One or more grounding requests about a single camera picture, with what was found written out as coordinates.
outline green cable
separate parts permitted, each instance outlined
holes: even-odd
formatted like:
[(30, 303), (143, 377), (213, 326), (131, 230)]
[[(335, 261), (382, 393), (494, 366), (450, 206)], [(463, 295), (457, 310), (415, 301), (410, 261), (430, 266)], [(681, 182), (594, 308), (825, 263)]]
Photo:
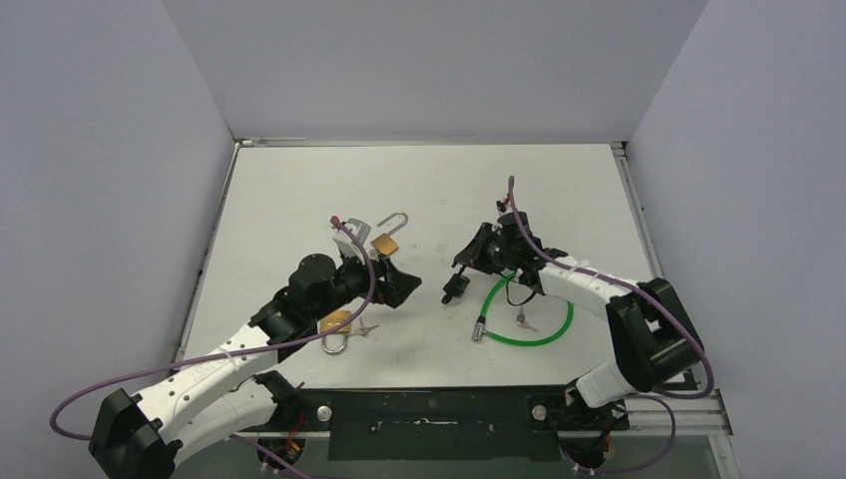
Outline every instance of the green cable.
[[(488, 308), (491, 307), (491, 303), (494, 301), (494, 297), (496, 297), (497, 292), (499, 292), (499, 290), (502, 289), (502, 287), (504, 285), (506, 285), (508, 283), (508, 281), (510, 281), (513, 277), (514, 277), (514, 274), (510, 273), (507, 276), (500, 279), (500, 282), (494, 284), (494, 287), (491, 288), (491, 292), (488, 293), (488, 297), (485, 298), (484, 304), (482, 304), (482, 311), (479, 313), (480, 316), (487, 317)], [(544, 344), (549, 344), (549, 343), (555, 341), (559, 337), (563, 336), (565, 332), (567, 332), (567, 329), (570, 328), (570, 324), (573, 323), (573, 314), (574, 314), (573, 304), (571, 302), (567, 301), (567, 319), (565, 319), (564, 324), (561, 326), (561, 328), (559, 330), (554, 332), (551, 336), (547, 336), (543, 339), (536, 339), (536, 340), (533, 340), (533, 341), (524, 341), (524, 340), (520, 340), (520, 339), (514, 339), (514, 338), (511, 338), (511, 337), (501, 336), (501, 335), (499, 335), (495, 332), (491, 332), (489, 330), (485, 330), (485, 334), (490, 336), (490, 338), (494, 339), (495, 341), (504, 342), (506, 344), (511, 344), (511, 345), (514, 345), (514, 346), (542, 346)]]

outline white backdrop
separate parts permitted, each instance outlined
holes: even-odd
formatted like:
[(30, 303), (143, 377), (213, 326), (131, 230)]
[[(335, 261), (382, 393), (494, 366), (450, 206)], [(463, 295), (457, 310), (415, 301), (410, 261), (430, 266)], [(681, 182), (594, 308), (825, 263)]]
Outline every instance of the white backdrop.
[(159, 1), (2, 3), (0, 475), (102, 477), (48, 417), (173, 357), (232, 141)]
[(164, 0), (237, 137), (627, 140), (706, 0)]
[(744, 478), (843, 477), (846, 3), (711, 0), (630, 144)]

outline metal connector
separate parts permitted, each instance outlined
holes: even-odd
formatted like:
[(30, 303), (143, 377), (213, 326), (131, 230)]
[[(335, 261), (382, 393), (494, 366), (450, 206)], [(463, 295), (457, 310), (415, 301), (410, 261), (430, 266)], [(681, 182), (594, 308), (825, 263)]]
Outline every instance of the metal connector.
[(476, 326), (473, 327), (473, 342), (482, 342), (482, 336), (485, 335), (485, 316), (479, 316), (476, 319)]

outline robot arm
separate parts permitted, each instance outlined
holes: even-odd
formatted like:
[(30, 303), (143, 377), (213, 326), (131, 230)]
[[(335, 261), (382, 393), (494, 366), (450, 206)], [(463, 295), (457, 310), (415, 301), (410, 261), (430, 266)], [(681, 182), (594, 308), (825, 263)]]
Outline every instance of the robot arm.
[[(571, 394), (577, 405), (589, 409), (602, 407), (635, 391), (652, 391), (698, 362), (690, 344), (645, 300), (622, 286), (600, 280), (600, 271), (579, 264), (561, 250), (545, 248), (557, 262), (574, 268), (563, 269), (539, 258), (519, 231), (514, 215), (506, 213), (502, 203), (498, 207), (501, 215), (497, 223), (482, 223), (470, 244), (455, 256), (453, 266), (460, 264), (461, 268), (444, 286), (446, 294), (441, 302), (447, 303), (464, 293), (470, 283), (463, 275), (467, 267), (486, 274), (512, 270), (516, 272), (517, 282), (532, 291), (564, 298), (605, 318), (609, 323), (614, 358), (578, 378)], [(529, 230), (526, 213), (520, 212), (520, 218), (532, 242), (543, 248), (541, 240)], [(701, 344), (668, 281), (655, 278), (637, 286), (666, 307)], [(483, 327), (477, 322), (475, 332)]]
[[(370, 227), (346, 227), (365, 243)], [(304, 345), (251, 351), (316, 333), (317, 321), (366, 295), (370, 275), (343, 232), (334, 238), (341, 266), (325, 254), (305, 257), (268, 304), (211, 352), (217, 360), (184, 367), (130, 396), (118, 389), (104, 399), (89, 451), (112, 479), (164, 479), (204, 447), (270, 420), (284, 427), (301, 409), (297, 391), (277, 372), (259, 374)], [(422, 282), (399, 271), (386, 255), (373, 261), (373, 302), (398, 307)]]

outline silver key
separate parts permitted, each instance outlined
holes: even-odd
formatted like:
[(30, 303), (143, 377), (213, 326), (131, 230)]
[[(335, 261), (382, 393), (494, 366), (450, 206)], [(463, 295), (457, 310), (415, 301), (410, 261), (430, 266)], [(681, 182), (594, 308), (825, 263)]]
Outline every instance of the silver key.
[(517, 312), (517, 325), (522, 327), (523, 329), (531, 329), (535, 332), (538, 332), (537, 328), (535, 328), (532, 324), (526, 322), (526, 313), (523, 311), (522, 306), (520, 306), (520, 311)]

